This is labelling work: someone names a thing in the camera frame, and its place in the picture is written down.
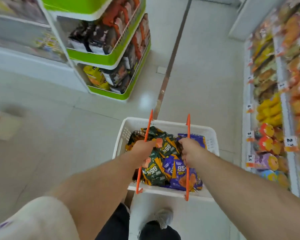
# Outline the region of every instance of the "metal floor strip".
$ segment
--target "metal floor strip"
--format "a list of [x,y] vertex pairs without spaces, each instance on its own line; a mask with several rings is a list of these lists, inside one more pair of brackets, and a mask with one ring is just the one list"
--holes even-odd
[[160,109],[161,109],[161,104],[162,104],[162,101],[164,99],[164,93],[166,92],[167,85],[168,85],[168,82],[169,82],[169,79],[170,79],[170,74],[171,74],[171,71],[172,71],[173,63],[174,63],[174,60],[176,58],[176,54],[177,54],[177,51],[178,51],[178,47],[179,47],[179,43],[180,43],[181,36],[182,36],[182,33],[183,33],[183,29],[185,27],[185,23],[186,23],[186,20],[187,20],[187,16],[188,16],[188,13],[189,13],[191,2],[192,2],[192,0],[188,0],[188,4],[187,4],[187,7],[186,7],[184,15],[183,15],[183,19],[182,19],[182,22],[181,22],[181,25],[180,25],[180,29],[179,29],[178,35],[176,37],[176,42],[175,42],[173,50],[172,50],[170,61],[169,61],[168,67],[167,67],[167,72],[164,76],[164,79],[163,79],[163,82],[162,82],[162,85],[161,85],[161,89],[160,89],[160,93],[159,93],[159,96],[158,96],[157,104],[156,104],[154,112],[153,112],[153,119],[154,120],[158,119],[158,115],[159,115],[159,112],[160,112]]

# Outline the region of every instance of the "hand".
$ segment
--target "hand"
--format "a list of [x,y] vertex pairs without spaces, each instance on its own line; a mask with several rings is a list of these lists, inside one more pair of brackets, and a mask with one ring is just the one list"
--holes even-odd
[[182,160],[190,168],[195,168],[196,162],[202,160],[202,157],[208,153],[206,149],[200,146],[199,142],[193,139],[182,138],[179,142],[183,146]]
[[138,167],[146,162],[155,146],[156,141],[145,142],[143,140],[139,140],[136,142],[131,150],[131,153],[133,155],[133,160]]

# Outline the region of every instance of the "person's left arm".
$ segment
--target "person's left arm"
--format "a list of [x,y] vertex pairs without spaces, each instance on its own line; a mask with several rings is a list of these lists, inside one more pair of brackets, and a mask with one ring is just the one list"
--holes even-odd
[[74,174],[49,193],[69,209],[80,240],[96,238],[127,194],[135,169],[143,164],[155,146],[155,141],[137,141],[131,151]]

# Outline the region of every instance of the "person's right hand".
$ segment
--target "person's right hand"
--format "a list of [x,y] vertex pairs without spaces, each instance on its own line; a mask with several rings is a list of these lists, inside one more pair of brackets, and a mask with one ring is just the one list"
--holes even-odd
[[200,146],[199,142],[190,139],[182,138],[179,142],[183,146],[182,160],[185,165],[190,168],[196,167],[196,162],[202,160],[204,155],[208,152],[206,149]]

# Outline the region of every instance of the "green shelf edge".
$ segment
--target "green shelf edge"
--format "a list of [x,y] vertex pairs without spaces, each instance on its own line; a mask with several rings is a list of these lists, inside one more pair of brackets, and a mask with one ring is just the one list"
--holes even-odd
[[84,53],[80,52],[74,49],[69,49],[67,48],[67,52],[69,54],[70,59],[76,60],[76,61],[82,61],[82,62],[87,62],[87,63],[93,63],[95,64],[96,67],[98,65],[103,65],[103,66],[113,66],[116,64],[117,60],[119,59],[120,55],[122,52],[124,52],[124,49],[126,48],[128,41],[132,38],[135,32],[133,32],[136,27],[140,24],[143,14],[146,10],[146,3],[143,1],[141,3],[141,12],[140,15],[137,18],[137,21],[133,24],[130,25],[130,27],[127,30],[127,38],[125,39],[124,43],[119,43],[118,46],[112,51],[111,54],[109,55],[98,55],[94,53]]
[[108,0],[42,0],[49,11],[71,12],[78,14],[93,14]]
[[130,85],[128,86],[126,92],[124,94],[117,94],[117,93],[114,93],[114,92],[109,92],[109,91],[105,91],[105,90],[102,90],[102,89],[99,89],[99,88],[96,88],[96,87],[92,87],[92,86],[88,86],[89,90],[93,93],[97,93],[97,94],[100,94],[100,95],[103,95],[103,96],[107,96],[107,97],[110,97],[110,98],[113,98],[113,99],[117,99],[117,100],[127,100],[132,92],[132,89],[134,87],[134,85],[136,84],[136,81],[137,79],[139,78],[139,75],[140,75],[140,72],[146,62],[146,59],[147,59],[147,56],[150,52],[150,48],[151,48],[151,40],[149,41],[149,44],[148,44],[148,47],[142,57],[142,61],[141,61],[141,64],[139,65],[139,68],[138,70],[136,71],[136,74],[135,74],[135,79],[132,81],[132,83],[130,83]]

